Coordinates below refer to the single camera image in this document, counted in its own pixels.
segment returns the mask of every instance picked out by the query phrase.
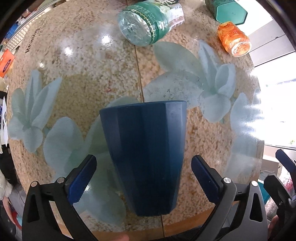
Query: green label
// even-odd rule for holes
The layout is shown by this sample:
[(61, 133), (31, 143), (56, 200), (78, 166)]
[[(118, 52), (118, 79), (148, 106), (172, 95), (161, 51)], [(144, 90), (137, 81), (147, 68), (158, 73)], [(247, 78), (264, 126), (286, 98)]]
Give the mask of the green label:
[(134, 12), (147, 23), (151, 33), (150, 44), (154, 44), (170, 30), (169, 20), (163, 8), (170, 10), (170, 6), (177, 2), (178, 0), (148, 0), (128, 6), (123, 11)]

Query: green plastic bottle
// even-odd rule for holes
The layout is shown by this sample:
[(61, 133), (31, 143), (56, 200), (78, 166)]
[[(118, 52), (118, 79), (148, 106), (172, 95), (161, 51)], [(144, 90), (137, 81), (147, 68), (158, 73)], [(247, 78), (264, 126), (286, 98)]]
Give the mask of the green plastic bottle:
[(126, 7), (118, 14), (122, 34), (132, 44), (147, 46), (184, 22), (178, 0), (147, 0)]

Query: bottle label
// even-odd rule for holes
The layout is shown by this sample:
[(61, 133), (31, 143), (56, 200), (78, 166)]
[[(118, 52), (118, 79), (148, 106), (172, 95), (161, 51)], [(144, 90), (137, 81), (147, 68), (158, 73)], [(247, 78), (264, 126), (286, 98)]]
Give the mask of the bottle label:
[(154, 44), (184, 22), (182, 6), (178, 2), (179, 0), (147, 0), (128, 6), (123, 11), (136, 13), (147, 23), (151, 33), (149, 44)]

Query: white fabric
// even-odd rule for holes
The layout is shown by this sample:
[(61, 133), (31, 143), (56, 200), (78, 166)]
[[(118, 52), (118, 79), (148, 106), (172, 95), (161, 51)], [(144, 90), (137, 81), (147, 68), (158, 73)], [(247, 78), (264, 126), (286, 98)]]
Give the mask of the white fabric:
[(9, 197), (12, 192), (12, 185), (6, 180), (5, 176), (0, 170), (0, 201), (4, 196)]

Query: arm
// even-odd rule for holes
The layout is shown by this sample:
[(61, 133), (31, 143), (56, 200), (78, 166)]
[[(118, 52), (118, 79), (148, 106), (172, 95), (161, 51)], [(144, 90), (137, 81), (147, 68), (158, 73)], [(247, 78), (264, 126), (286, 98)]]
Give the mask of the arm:
[(15, 225), (15, 222), (14, 222), (13, 217), (12, 217), (12, 213), (11, 213), (11, 209), (10, 209), (8, 198), (6, 196), (4, 196), (4, 198), (3, 198), (2, 201), (3, 201), (3, 206), (4, 206), (4, 209), (5, 209), (8, 217), (10, 218), (10, 220), (12, 221), (12, 223)]

